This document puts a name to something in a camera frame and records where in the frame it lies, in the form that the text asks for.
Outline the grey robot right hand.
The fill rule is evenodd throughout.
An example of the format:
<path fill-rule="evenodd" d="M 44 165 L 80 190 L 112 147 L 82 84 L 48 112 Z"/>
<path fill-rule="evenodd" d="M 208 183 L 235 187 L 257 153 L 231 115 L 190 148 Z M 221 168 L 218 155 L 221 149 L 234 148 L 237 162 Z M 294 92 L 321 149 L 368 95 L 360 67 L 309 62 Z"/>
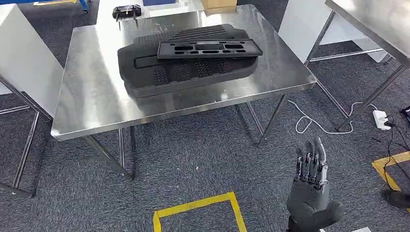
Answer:
<path fill-rule="evenodd" d="M 323 232 L 340 221 L 345 207 L 329 201 L 330 184 L 326 151 L 320 137 L 305 143 L 306 151 L 297 148 L 295 175 L 286 207 L 289 212 L 288 232 Z"/>

